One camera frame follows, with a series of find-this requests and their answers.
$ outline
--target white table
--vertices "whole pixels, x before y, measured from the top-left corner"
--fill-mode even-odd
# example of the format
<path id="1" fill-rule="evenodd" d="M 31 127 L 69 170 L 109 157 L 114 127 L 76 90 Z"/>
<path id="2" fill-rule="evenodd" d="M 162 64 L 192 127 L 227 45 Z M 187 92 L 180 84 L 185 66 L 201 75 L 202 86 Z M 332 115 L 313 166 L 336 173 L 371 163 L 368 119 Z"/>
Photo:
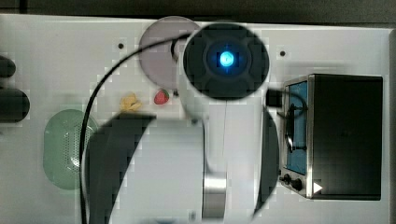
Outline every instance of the white table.
<path id="1" fill-rule="evenodd" d="M 137 47 L 152 22 L 0 15 L 0 54 L 17 65 L 14 77 L 1 83 L 23 90 L 31 101 L 27 119 L 0 124 L 1 223 L 79 223 L 78 192 L 58 189 L 44 174 L 44 129 L 59 111 L 85 108 L 99 78 Z M 268 49 L 271 86 L 314 72 L 380 75 L 385 82 L 381 201 L 308 201 L 278 184 L 253 223 L 388 223 L 389 30 L 245 25 Z M 119 43 L 125 48 L 118 49 Z M 279 56 L 281 50 L 286 51 L 285 57 Z M 111 118 L 119 111 L 121 96 L 129 91 L 144 103 L 143 111 L 160 118 L 185 116 L 177 99 L 154 105 L 156 90 L 143 76 L 137 57 L 133 58 L 99 92 L 92 116 L 99 124 Z"/>

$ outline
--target gray plate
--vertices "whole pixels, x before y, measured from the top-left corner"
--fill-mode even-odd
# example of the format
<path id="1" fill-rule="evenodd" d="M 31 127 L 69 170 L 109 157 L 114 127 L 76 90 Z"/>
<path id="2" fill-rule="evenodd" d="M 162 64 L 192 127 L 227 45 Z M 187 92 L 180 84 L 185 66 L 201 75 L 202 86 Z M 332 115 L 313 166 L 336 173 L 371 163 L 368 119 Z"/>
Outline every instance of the gray plate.
<path id="1" fill-rule="evenodd" d="M 165 17 L 150 25 L 143 33 L 139 46 L 143 47 L 165 38 L 192 33 L 199 28 L 195 22 L 183 17 Z M 177 57 L 184 49 L 185 43 L 185 40 L 176 43 Z M 148 79 L 162 88 L 175 90 L 177 88 L 177 62 L 172 58 L 171 44 L 160 45 L 140 53 L 139 61 Z"/>

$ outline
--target green lid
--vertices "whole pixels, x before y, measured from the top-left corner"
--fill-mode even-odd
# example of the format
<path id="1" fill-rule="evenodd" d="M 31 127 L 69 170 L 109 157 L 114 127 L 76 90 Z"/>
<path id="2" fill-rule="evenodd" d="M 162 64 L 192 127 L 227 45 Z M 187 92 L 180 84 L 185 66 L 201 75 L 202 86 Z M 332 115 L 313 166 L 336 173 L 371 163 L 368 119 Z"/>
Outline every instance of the green lid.
<path id="1" fill-rule="evenodd" d="M 84 113 L 68 109 L 54 115 L 44 132 L 44 172 L 61 189 L 78 189 L 79 136 Z M 97 130 L 95 121 L 88 120 L 85 147 Z"/>

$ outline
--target red object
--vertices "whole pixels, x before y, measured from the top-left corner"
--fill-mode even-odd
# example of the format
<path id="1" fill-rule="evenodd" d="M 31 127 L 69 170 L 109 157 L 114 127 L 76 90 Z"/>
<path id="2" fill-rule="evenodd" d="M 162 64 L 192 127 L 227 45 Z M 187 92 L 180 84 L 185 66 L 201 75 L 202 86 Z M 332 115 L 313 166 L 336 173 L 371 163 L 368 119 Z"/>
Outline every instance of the red object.
<path id="1" fill-rule="evenodd" d="M 160 90 L 155 94 L 154 104 L 163 105 L 169 100 L 169 93 L 166 90 Z"/>

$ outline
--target yellow object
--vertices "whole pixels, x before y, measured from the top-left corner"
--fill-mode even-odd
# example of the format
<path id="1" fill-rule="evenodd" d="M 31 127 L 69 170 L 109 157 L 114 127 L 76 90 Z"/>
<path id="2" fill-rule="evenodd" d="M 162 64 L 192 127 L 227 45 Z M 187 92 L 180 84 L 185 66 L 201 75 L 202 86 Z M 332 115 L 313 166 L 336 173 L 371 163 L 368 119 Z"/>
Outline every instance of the yellow object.
<path id="1" fill-rule="evenodd" d="M 129 94 L 121 99 L 120 110 L 122 112 L 137 111 L 142 106 L 142 103 L 137 100 L 134 93 Z"/>

